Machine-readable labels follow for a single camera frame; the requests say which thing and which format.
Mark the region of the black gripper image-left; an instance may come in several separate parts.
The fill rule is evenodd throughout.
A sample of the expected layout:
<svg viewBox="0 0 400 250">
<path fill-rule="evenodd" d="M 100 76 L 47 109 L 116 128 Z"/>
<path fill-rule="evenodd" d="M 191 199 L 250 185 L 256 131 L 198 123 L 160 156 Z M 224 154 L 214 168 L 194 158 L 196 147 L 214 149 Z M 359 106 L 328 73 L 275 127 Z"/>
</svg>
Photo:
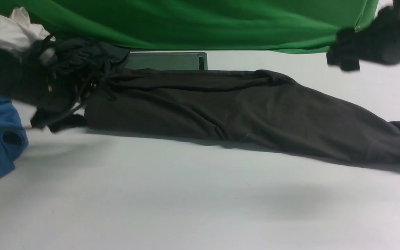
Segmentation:
<svg viewBox="0 0 400 250">
<path fill-rule="evenodd" d="M 10 55 L 10 63 L 18 73 L 10 98 L 37 108 L 33 128 L 63 130 L 95 98 L 117 100 L 108 79 L 117 70 L 114 45 L 85 37 L 56 42 L 46 37 Z"/>
</svg>

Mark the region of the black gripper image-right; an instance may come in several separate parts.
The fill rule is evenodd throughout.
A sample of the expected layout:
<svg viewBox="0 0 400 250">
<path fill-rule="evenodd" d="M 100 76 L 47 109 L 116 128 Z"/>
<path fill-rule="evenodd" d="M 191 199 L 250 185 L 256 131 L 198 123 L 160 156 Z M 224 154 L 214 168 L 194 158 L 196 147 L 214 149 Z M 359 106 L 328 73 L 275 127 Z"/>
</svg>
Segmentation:
<svg viewBox="0 0 400 250">
<path fill-rule="evenodd" d="M 337 33 L 326 53 L 328 66 L 354 72 L 360 70 L 360 60 L 380 65 L 400 64 L 400 0 L 381 8 L 373 22 L 355 34 L 352 27 Z"/>
</svg>

